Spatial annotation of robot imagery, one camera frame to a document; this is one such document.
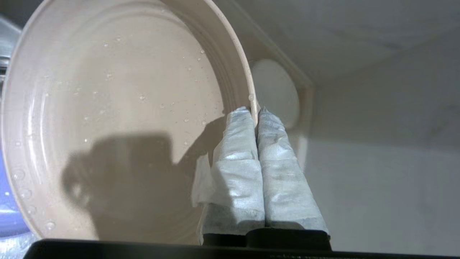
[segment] white wall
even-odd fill
[[[460,25],[457,0],[236,0],[318,85]]]
[[[317,91],[306,176],[334,250],[460,255],[460,29]]]

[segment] folded paper towel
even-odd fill
[[[267,226],[328,233],[281,120],[265,108],[259,113],[258,144]]]
[[[203,205],[203,234],[245,235],[263,227],[328,232],[280,119],[259,114],[259,151],[251,113],[227,115],[222,141],[197,161],[192,203]]]
[[[192,203],[204,205],[198,228],[203,234],[245,235],[265,227],[262,173],[250,111],[239,108],[227,115],[222,141],[213,154],[197,162]]]

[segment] metal surface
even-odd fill
[[[6,68],[20,34],[21,29],[0,14],[0,88],[5,80]]]

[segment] round white object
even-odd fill
[[[197,244],[196,159],[226,113],[255,110],[248,96],[244,52],[211,0],[43,1],[2,100],[5,166],[28,226],[43,238]]]
[[[299,119],[299,96],[286,70],[271,59],[263,59],[252,65],[257,100],[278,116],[286,129],[292,128]]]

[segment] beige plate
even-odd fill
[[[5,164],[29,226],[111,241],[196,243],[196,159],[226,113],[256,107],[210,0],[45,0],[3,96]]]

